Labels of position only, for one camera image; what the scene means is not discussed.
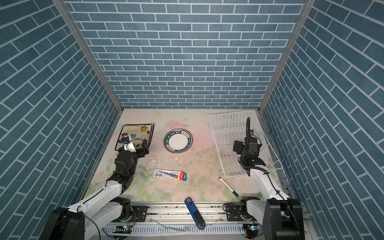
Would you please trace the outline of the black square plate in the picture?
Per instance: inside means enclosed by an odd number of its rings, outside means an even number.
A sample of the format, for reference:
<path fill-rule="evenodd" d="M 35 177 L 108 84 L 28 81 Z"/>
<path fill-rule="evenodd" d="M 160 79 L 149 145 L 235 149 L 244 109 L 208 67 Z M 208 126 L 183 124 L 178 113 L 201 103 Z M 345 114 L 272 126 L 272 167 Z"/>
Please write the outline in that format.
<path fill-rule="evenodd" d="M 149 148 L 154 134 L 154 127 L 154 123 L 123 125 L 115 146 L 115 151 L 123 147 L 122 138 L 131 138 L 135 149 L 143 148 L 144 143 L 146 143 L 146 146 Z"/>

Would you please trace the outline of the black patterned round plate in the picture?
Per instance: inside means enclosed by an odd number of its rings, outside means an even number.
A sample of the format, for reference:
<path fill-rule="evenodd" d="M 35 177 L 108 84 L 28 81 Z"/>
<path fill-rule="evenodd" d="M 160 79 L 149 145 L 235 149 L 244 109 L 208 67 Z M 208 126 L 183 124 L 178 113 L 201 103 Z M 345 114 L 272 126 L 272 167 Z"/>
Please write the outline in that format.
<path fill-rule="evenodd" d="M 192 134 L 185 129 L 174 129 L 164 138 L 165 148 L 175 154 L 186 152 L 193 144 Z"/>

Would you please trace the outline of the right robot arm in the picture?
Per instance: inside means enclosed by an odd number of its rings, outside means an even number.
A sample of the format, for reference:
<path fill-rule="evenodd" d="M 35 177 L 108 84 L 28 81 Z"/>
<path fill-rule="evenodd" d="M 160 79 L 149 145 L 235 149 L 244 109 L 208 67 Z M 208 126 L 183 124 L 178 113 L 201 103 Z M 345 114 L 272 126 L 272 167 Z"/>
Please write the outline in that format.
<path fill-rule="evenodd" d="M 265 162 L 259 157 L 262 141 L 251 130 L 251 118 L 246 121 L 244 141 L 235 141 L 233 151 L 239 164 L 261 188 L 264 201 L 244 197 L 240 209 L 263 227 L 266 240 L 304 240 L 303 209 L 299 200 L 287 195 L 271 178 Z"/>

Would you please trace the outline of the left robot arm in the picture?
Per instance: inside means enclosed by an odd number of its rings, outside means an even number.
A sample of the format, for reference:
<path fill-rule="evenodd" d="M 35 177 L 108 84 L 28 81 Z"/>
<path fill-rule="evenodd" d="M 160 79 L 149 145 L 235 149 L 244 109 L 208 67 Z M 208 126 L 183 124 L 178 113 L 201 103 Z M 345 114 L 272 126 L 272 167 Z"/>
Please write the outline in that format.
<path fill-rule="evenodd" d="M 119 140 L 116 169 L 106 183 L 83 200 L 57 208 L 49 216 L 41 240 L 89 240 L 113 220 L 128 221 L 133 216 L 131 201 L 121 197 L 136 173 L 138 160 L 149 153 L 148 141 L 135 145 L 127 137 Z"/>

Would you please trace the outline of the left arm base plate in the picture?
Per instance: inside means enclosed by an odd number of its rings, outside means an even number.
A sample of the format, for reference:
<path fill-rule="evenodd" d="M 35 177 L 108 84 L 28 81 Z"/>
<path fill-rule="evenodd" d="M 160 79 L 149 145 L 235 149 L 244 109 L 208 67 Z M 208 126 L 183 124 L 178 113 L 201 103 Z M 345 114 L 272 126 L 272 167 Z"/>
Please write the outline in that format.
<path fill-rule="evenodd" d="M 123 207 L 119 217 L 120 222 L 144 222 L 147 217 L 148 206 Z"/>

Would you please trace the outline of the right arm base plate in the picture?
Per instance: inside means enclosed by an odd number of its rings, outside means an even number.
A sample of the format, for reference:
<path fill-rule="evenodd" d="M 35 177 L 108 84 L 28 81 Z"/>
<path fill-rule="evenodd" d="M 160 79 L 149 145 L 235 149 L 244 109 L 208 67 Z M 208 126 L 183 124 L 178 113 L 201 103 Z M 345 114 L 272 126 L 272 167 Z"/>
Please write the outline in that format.
<path fill-rule="evenodd" d="M 247 212 L 246 206 L 238 205 L 234 203 L 226 203 L 223 205 L 222 208 L 226 214 L 228 222 L 240 222 L 240 221 L 258 222 L 256 218 L 254 218 L 251 214 Z"/>

